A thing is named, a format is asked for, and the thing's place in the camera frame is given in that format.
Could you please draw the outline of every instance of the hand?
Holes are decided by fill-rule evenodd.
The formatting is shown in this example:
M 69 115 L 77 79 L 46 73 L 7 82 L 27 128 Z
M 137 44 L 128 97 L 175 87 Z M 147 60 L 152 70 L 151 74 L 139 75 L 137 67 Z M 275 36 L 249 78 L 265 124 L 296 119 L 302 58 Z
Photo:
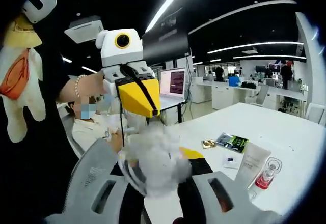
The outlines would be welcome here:
M 117 130 L 117 132 L 113 133 L 111 136 L 112 137 L 111 137 L 109 144 L 112 147 L 112 149 L 116 153 L 118 153 L 122 148 L 122 133 L 120 130 Z

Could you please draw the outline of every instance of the floor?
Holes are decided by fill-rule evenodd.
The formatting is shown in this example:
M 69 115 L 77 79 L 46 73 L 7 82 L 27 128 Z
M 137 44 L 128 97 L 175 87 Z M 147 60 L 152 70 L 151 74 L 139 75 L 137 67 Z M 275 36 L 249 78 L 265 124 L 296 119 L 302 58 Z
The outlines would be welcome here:
M 184 113 L 183 121 L 190 121 L 192 119 L 192 115 L 193 115 L 193 119 L 195 119 L 213 113 L 215 111 L 217 110 L 212 108 L 212 101 L 208 101 L 204 103 L 191 103 L 191 106 L 190 103 L 188 103 L 186 108 L 185 105 L 182 108 L 182 112 Z

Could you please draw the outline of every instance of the laptop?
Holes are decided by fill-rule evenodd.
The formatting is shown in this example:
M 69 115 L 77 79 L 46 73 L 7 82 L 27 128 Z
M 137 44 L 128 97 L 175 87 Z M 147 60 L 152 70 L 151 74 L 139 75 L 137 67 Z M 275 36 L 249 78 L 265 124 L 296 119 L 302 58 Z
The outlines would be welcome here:
M 159 100 L 161 109 L 173 107 L 184 101 L 185 68 L 161 70 Z

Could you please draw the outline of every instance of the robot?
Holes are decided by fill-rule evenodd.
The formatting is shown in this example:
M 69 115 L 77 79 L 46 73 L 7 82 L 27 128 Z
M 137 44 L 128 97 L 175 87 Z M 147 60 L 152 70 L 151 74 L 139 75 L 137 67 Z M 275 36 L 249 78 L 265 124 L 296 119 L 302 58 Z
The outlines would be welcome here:
M 57 0 L 27 0 L 23 12 L 31 23 L 45 18 Z M 119 97 L 126 110 L 153 117 L 160 113 L 159 86 L 143 61 L 142 43 L 133 29 L 103 31 L 101 48 L 105 89 Z M 47 223 L 135 223 L 140 220 L 144 196 L 119 171 L 118 156 L 103 139 L 97 140 L 72 172 L 64 211 Z M 221 172 L 212 172 L 202 156 L 190 159 L 192 175 L 178 187 L 183 216 L 188 223 L 275 223 L 280 216 L 262 211 L 249 201 L 247 190 Z

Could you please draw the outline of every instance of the yellow object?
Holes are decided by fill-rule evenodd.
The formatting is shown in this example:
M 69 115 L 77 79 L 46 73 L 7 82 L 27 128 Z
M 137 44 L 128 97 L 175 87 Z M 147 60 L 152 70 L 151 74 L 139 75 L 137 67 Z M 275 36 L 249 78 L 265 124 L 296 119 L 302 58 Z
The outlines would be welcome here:
M 119 38 L 120 36 L 122 36 L 122 35 L 126 35 L 126 36 L 129 38 L 129 43 L 128 43 L 128 45 L 125 46 L 125 47 L 121 47 L 121 46 L 118 44 L 118 42 L 117 42 L 118 38 Z M 120 49 L 127 48 L 127 47 L 130 45 L 130 43 L 131 43 L 130 35 L 129 35 L 128 33 L 120 33 L 119 35 L 116 36 L 116 38 L 115 38 L 115 40 L 114 40 L 114 43 L 115 43 L 116 47 L 118 47 L 118 48 L 120 48 Z
M 41 39 L 25 15 L 21 14 L 9 24 L 4 38 L 4 46 L 33 48 L 41 44 Z
M 160 114 L 158 80 L 142 80 L 142 83 L 145 85 L 158 110 L 156 114 L 158 116 Z M 153 117 L 153 108 L 136 82 L 118 86 L 118 89 L 122 106 L 126 110 L 141 116 L 146 116 L 149 118 Z
M 184 147 L 180 147 L 179 149 L 183 153 L 183 155 L 187 157 L 187 159 L 201 159 L 201 158 L 204 158 L 204 156 L 202 154 L 198 153 L 195 150 L 190 150 L 190 149 L 187 149 L 187 148 L 184 148 Z

